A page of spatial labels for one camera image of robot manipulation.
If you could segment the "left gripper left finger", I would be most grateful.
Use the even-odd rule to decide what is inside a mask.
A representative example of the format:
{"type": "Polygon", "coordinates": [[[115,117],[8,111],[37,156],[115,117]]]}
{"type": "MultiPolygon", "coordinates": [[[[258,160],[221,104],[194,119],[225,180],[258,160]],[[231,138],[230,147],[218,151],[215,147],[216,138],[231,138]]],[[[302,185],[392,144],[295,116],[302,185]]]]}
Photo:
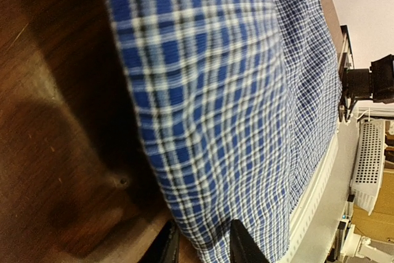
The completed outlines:
{"type": "Polygon", "coordinates": [[[168,220],[152,243],[152,262],[179,262],[180,232],[173,219],[168,220]]]}

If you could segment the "blue checked long sleeve shirt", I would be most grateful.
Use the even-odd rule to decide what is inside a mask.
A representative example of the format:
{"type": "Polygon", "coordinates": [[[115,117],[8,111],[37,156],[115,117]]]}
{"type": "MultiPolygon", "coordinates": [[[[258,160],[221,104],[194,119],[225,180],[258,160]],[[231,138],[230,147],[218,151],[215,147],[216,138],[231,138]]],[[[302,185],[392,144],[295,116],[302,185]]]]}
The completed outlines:
{"type": "Polygon", "coordinates": [[[321,0],[106,0],[140,139],[203,262],[239,219],[270,262],[336,131],[321,0]]]}

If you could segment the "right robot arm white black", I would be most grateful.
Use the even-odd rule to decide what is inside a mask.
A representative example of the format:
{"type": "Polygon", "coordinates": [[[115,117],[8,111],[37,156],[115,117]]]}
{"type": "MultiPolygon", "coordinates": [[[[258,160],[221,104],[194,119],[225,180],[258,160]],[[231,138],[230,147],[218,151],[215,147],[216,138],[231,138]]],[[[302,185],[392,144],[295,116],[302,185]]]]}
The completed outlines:
{"type": "Polygon", "coordinates": [[[339,70],[342,83],[338,112],[339,121],[348,121],[359,101],[393,103],[393,55],[389,54],[371,63],[369,68],[339,70]]]}

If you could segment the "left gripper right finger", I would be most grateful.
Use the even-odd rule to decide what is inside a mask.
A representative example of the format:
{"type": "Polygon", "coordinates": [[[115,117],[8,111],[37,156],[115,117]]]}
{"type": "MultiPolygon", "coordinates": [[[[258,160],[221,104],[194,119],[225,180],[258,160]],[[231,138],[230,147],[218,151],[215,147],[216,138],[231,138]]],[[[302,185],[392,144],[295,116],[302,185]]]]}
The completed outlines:
{"type": "Polygon", "coordinates": [[[230,224],[231,263],[269,263],[243,223],[234,219],[230,224]]]}

